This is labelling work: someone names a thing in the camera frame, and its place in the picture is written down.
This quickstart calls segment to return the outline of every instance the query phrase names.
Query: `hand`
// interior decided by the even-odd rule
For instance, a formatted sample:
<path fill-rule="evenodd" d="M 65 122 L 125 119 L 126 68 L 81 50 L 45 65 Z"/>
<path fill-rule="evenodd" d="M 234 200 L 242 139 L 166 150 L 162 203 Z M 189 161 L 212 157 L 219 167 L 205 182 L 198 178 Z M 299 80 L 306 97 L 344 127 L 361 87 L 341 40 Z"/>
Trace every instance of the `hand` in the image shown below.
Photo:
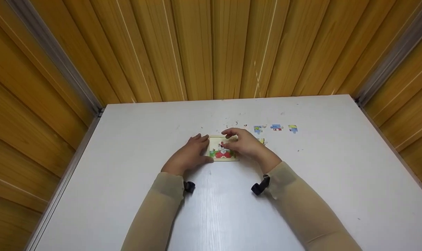
<path fill-rule="evenodd" d="M 209 135 L 202 137 L 201 134 L 198 134 L 190 137 L 187 143 L 168 159 L 161 171 L 182 176 L 186 170 L 214 162 L 211 157 L 201 155 L 208 145 Z"/>
<path fill-rule="evenodd" d="M 223 147 L 237 151 L 247 157 L 250 157 L 260 165 L 263 173 L 273 170 L 282 160 L 270 149 L 264 146 L 250 132 L 240 128 L 228 128 L 222 132 L 226 138 L 237 135 L 238 140 L 223 144 Z"/>

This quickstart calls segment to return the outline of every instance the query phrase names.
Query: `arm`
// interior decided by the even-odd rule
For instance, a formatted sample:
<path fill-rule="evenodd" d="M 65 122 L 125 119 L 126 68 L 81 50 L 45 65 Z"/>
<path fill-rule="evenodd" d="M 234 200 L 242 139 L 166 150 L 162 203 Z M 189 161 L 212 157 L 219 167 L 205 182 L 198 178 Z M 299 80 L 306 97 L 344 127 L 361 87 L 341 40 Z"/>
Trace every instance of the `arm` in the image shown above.
<path fill-rule="evenodd" d="M 188 169 L 213 162 L 201 156 L 209 136 L 191 137 L 166 162 L 147 193 L 129 228 L 122 251 L 165 250 L 172 223 L 183 199 L 183 174 Z"/>
<path fill-rule="evenodd" d="M 224 147 L 254 159 L 270 176 L 268 190 L 306 250 L 361 250 L 327 203 L 275 153 L 246 130 L 230 128 L 222 134 L 238 135 L 237 142 Z"/>

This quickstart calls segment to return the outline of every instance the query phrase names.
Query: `white tabletop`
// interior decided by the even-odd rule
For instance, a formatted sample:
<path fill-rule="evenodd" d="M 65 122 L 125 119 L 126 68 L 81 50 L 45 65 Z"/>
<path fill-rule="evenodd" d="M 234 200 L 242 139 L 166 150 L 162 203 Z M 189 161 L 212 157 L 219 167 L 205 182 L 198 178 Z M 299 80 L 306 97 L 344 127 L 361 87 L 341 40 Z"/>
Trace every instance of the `white tabletop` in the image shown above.
<path fill-rule="evenodd" d="M 348 95 L 108 105 L 36 250 L 119 250 L 157 173 L 190 136 L 255 125 L 363 250 L 422 250 L 422 189 Z M 268 198 L 252 194 L 258 172 L 241 159 L 190 176 L 196 189 L 169 250 L 303 250 Z"/>

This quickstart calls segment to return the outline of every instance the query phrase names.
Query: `left hand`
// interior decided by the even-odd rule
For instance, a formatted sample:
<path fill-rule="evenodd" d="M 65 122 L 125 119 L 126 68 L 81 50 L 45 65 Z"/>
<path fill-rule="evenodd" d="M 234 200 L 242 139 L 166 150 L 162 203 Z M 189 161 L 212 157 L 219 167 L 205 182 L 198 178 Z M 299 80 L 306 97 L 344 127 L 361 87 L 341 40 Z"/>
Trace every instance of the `left hand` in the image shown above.
<path fill-rule="evenodd" d="M 190 137 L 187 143 L 174 153 L 171 158 L 164 164 L 162 172 L 172 175 L 184 174 L 184 171 L 194 169 L 199 165 L 214 162 L 209 156 L 202 156 L 201 153 L 209 145 L 209 135 L 201 134 Z"/>

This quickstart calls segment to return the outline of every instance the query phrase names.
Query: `forearm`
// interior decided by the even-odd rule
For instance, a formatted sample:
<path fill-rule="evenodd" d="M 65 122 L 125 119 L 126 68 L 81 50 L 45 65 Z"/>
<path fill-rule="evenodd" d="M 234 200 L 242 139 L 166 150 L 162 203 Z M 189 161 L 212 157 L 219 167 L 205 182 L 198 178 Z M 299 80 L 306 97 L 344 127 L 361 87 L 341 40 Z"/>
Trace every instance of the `forearm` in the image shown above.
<path fill-rule="evenodd" d="M 181 176 L 160 173 L 136 213 L 121 250 L 165 250 L 183 190 Z"/>
<path fill-rule="evenodd" d="M 327 203 L 285 162 L 267 174 L 279 211 L 306 250 L 361 250 Z"/>

